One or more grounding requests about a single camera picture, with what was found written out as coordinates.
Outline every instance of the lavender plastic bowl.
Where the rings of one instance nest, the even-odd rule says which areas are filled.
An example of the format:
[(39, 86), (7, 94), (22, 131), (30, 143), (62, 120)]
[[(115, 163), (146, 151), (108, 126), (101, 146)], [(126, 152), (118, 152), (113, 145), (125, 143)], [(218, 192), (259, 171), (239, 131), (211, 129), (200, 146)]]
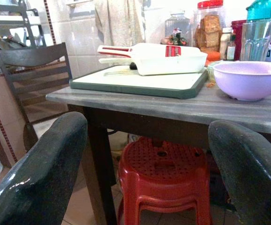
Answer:
[(218, 87), (232, 98), (256, 101), (271, 95), (271, 62), (222, 62), (213, 69)]

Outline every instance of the red jar lid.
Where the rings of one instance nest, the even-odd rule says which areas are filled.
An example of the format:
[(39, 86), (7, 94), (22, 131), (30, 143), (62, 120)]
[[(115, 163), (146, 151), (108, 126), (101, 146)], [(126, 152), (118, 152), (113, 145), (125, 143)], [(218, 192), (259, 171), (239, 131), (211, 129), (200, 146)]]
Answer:
[(223, 6), (223, 4), (224, 0), (202, 1), (198, 3), (198, 9), (220, 7)]

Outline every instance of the red container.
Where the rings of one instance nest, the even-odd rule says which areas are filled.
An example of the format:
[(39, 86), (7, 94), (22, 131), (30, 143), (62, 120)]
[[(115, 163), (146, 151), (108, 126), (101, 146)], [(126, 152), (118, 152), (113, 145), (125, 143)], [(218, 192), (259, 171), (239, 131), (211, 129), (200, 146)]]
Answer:
[(235, 37), (236, 48), (234, 60), (239, 60), (240, 58), (240, 52), (242, 50), (242, 24), (245, 22), (246, 20), (232, 21), (231, 27), (233, 28), (234, 34), (236, 34)]

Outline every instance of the red plastic stool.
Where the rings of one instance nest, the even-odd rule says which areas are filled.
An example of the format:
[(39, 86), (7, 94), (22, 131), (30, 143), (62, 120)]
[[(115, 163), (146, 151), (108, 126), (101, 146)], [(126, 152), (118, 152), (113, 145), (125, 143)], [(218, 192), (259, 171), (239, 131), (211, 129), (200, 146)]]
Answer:
[(141, 137), (128, 144), (119, 163), (123, 199), (118, 224), (139, 225), (141, 210), (177, 212), (196, 209), (197, 225), (210, 225), (209, 169), (200, 148), (171, 142), (156, 147)]

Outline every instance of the dish rack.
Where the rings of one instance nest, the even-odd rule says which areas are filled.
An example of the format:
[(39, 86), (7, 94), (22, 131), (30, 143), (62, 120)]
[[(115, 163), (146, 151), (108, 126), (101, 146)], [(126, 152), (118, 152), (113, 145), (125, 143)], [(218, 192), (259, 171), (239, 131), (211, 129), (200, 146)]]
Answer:
[[(28, 11), (32, 11), (34, 16), (28, 15)], [(43, 46), (46, 46), (44, 34), (41, 27), (40, 17), (36, 9), (27, 10), (23, 0), (18, 1), (15, 5), (0, 5), (0, 12), (9, 12), (15, 15), (0, 15), (0, 36), (8, 36), (10, 28), (24, 27), (27, 29), (28, 38), (32, 48), (36, 48), (36, 40), (32, 33), (31, 26), (37, 25), (42, 40)]]

